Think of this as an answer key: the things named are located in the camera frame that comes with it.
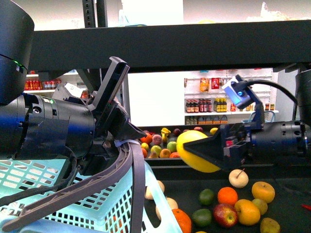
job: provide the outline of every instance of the red apple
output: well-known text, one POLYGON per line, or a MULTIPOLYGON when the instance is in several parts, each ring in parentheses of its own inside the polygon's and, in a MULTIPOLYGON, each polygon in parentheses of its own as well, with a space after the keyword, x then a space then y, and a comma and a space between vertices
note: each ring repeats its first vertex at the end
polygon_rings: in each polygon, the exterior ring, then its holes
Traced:
POLYGON ((216 222, 224 227, 230 228, 238 223, 238 213, 232 205, 218 204, 213 212, 216 222))
POLYGON ((194 130, 196 130, 196 131, 200 131, 200 132, 202 132, 202 133, 203 133, 203 129, 202 129, 202 127, 195 127, 195 128, 194 128, 194 130))

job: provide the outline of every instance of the black shelf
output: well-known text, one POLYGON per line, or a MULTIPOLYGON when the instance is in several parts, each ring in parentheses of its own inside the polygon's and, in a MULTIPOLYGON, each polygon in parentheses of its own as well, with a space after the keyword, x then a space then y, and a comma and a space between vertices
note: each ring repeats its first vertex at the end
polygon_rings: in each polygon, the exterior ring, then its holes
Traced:
POLYGON ((36 31, 30 70, 130 72, 278 67, 311 62, 311 20, 36 31))

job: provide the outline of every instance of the pear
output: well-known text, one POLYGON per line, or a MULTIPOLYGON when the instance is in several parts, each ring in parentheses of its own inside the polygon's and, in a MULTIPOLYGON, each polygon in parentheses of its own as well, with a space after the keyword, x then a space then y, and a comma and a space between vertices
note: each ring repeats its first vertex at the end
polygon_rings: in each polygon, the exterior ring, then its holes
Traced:
POLYGON ((260 233, 280 233, 281 227, 277 221, 265 217, 260 223, 260 233))
POLYGON ((158 158, 156 152, 152 151, 148 157, 148 159, 155 159, 155 158, 158 158))

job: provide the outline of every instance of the yellow fruit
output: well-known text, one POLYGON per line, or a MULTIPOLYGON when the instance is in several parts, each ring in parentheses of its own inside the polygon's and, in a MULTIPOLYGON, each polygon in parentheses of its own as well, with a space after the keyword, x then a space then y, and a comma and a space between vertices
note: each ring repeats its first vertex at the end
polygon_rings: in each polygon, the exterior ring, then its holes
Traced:
MULTIPOLYGON (((157 183, 159 184, 162 192, 164 192, 164 190, 165 190, 164 184, 161 181, 157 181, 157 183)), ((152 196, 152 193, 151 193, 151 190, 150 190, 149 186, 147 186, 147 188, 146 188, 145 198, 148 199, 148 200, 153 200, 154 199, 154 197, 152 196)))
POLYGON ((177 152, 182 160, 195 170, 201 172, 218 171, 220 170, 219 167, 184 149, 184 143, 200 140, 203 138, 207 138, 207 136, 204 133, 196 130, 189 130, 182 133, 177 139, 177 152))
POLYGON ((149 150, 149 145, 144 142, 144 143, 141 144, 141 148, 144 148, 146 151, 148 151, 149 150))
POLYGON ((264 200, 266 203, 270 203, 273 201, 276 192, 269 183, 258 181, 252 186, 252 194, 254 198, 259 198, 264 200))
POLYGON ((211 135, 214 135, 217 132, 218 128, 212 128, 209 132, 211 135))
POLYGON ((272 218, 265 217, 260 223, 260 233, 280 233, 279 223, 272 218))
POLYGON ((234 208, 238 212, 239 223, 242 225, 252 226, 259 222, 260 211, 250 200, 240 199, 235 203, 234 208))
MULTIPOLYGON (((167 200, 167 203, 169 204, 169 207, 171 208, 171 210, 178 209, 178 204, 174 199, 166 198, 166 200, 167 200)), ((160 212, 159 212, 157 206, 155 207, 155 213, 156 213, 157 218, 159 220, 161 220, 161 215, 160 215, 160 212)))

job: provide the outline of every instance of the apple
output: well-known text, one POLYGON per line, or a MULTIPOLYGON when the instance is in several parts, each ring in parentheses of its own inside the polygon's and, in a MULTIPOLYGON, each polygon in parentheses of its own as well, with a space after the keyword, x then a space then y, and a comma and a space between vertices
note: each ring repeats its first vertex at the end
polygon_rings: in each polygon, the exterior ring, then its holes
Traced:
POLYGON ((239 220, 238 213, 235 208, 228 204, 216 205, 213 215, 216 222, 224 228, 233 227, 239 220))
POLYGON ((180 129, 174 129, 173 133, 176 137, 178 137, 180 135, 181 131, 180 131, 180 129))
POLYGON ((154 134, 152 136, 152 142, 156 146, 159 146, 162 143, 162 137, 160 135, 158 135, 158 134, 154 134))
POLYGON ((253 226, 260 220, 260 211, 253 202, 246 199, 238 200, 234 208, 238 212, 239 222, 242 225, 253 226))
POLYGON ((166 147, 167 149, 171 151, 171 153, 173 153, 173 152, 177 152, 176 146, 177 146, 176 142, 169 142, 166 147))
POLYGON ((244 188, 248 183, 248 175, 244 170, 235 169, 229 174, 229 182, 233 187, 244 188))
POLYGON ((255 206, 257 206, 261 215, 264 215, 267 212, 268 204, 264 200, 255 198, 252 200, 252 202, 255 204, 255 206))
POLYGON ((254 198, 264 200, 266 203, 273 201, 276 192, 272 185, 264 181, 258 181, 252 186, 252 194, 254 198))
POLYGON ((195 127, 193 130, 200 131, 200 132, 203 133, 203 128, 202 127, 195 127))

